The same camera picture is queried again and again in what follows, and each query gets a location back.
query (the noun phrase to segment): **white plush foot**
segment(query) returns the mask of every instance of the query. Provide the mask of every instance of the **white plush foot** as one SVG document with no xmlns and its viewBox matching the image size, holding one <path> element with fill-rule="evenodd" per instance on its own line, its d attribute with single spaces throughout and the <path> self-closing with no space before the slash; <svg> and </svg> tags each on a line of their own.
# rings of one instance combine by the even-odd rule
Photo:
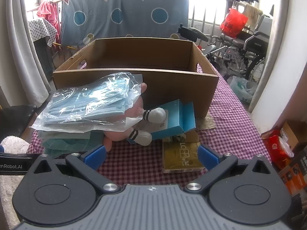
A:
<svg viewBox="0 0 307 230">
<path fill-rule="evenodd" d="M 137 144 L 140 144 L 142 146 L 150 145 L 152 141 L 152 136 L 147 131 L 142 130 L 135 130 L 131 132 L 131 134 L 128 136 L 130 139 L 132 139 Z"/>
<path fill-rule="evenodd" d="M 162 123 L 166 118 L 166 113 L 163 108 L 155 108 L 153 110 L 146 110 L 143 114 L 143 119 L 151 123 Z"/>
</svg>

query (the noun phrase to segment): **metal screw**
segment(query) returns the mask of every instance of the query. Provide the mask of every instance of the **metal screw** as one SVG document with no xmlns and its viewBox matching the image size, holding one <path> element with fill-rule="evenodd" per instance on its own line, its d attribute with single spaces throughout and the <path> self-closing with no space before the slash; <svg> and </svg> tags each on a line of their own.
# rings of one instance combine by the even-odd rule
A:
<svg viewBox="0 0 307 230">
<path fill-rule="evenodd" d="M 105 185 L 103 185 L 102 187 L 105 191 L 109 191 L 109 192 L 112 192 L 112 191 L 115 191 L 118 189 L 118 185 L 114 184 L 114 183 L 107 183 Z"/>
<path fill-rule="evenodd" d="M 188 190 L 197 191 L 201 189 L 201 185 L 196 182 L 191 182 L 187 185 Z"/>
</svg>

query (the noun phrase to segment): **gray curtain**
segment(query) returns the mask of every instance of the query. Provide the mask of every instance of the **gray curtain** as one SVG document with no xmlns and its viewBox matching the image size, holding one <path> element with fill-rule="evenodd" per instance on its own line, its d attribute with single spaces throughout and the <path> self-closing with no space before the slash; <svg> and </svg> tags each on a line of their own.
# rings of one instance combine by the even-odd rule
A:
<svg viewBox="0 0 307 230">
<path fill-rule="evenodd" d="M 285 31 L 287 15 L 288 15 L 288 6 L 289 6 L 289 0 L 276 0 L 276 3 L 274 4 L 274 17 L 273 17 L 269 46 L 267 50 L 266 64 L 261 80 L 257 87 L 257 90 L 248 108 L 249 112 L 252 112 L 256 104 L 258 103 L 259 98 L 265 86 L 267 85 L 267 82 L 274 68 L 274 64 L 276 62 Z"/>
<path fill-rule="evenodd" d="M 24 0 L 6 0 L 7 31 L 18 78 L 30 104 L 41 106 L 51 91 L 36 55 Z"/>
</svg>

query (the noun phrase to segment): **plush toy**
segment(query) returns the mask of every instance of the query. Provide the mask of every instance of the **plush toy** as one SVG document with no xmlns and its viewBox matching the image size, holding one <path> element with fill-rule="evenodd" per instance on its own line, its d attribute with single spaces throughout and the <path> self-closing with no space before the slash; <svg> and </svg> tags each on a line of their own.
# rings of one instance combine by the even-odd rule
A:
<svg viewBox="0 0 307 230">
<path fill-rule="evenodd" d="M 141 83 L 141 94 L 145 92 L 147 85 Z M 141 96 L 134 103 L 133 107 L 125 111 L 125 114 L 122 116 L 125 117 L 137 117 L 143 116 L 144 120 L 147 120 L 151 123 L 162 123 L 166 118 L 166 113 L 163 108 L 155 108 L 153 110 L 144 110 L 143 109 L 143 99 Z M 121 141 L 126 138 L 130 138 L 136 143 L 147 146 L 151 143 L 152 137 L 151 134 L 147 131 L 136 130 L 133 127 L 130 127 L 124 132 L 115 132 L 115 131 L 103 131 L 105 136 L 103 138 L 103 145 L 107 151 L 110 151 L 112 148 L 113 141 Z"/>
</svg>

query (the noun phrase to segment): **blue circle pattern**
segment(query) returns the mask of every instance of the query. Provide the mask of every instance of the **blue circle pattern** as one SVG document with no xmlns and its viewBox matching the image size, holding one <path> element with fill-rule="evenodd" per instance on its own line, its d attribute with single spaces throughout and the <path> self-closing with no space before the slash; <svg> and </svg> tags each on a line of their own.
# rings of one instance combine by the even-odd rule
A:
<svg viewBox="0 0 307 230">
<path fill-rule="evenodd" d="M 74 21 L 75 23 L 80 26 L 85 22 L 85 14 L 81 11 L 77 11 L 74 15 Z"/>
<path fill-rule="evenodd" d="M 156 8 L 152 12 L 152 18 L 156 23 L 164 23 L 167 21 L 167 13 L 164 9 Z"/>
<path fill-rule="evenodd" d="M 111 14 L 113 22 L 120 24 L 122 22 L 122 12 L 119 8 L 114 9 Z"/>
</svg>

